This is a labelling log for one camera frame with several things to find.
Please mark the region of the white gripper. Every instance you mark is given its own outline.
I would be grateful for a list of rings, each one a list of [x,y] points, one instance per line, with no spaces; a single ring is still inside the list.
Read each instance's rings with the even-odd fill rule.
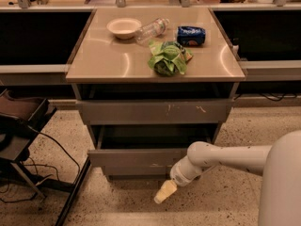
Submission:
[[[185,156],[172,167],[170,171],[171,180],[164,181],[156,193],[154,201],[157,204],[162,203],[177,191],[177,186],[187,186],[202,173],[202,168],[193,165],[188,156]]]

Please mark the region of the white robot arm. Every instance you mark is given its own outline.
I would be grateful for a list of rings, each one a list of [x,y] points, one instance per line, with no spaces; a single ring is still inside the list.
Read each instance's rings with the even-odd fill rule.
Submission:
[[[215,166],[262,177],[258,226],[301,226],[301,131],[265,146],[218,147],[194,142],[172,167],[154,201],[163,202],[179,186],[187,186]]]

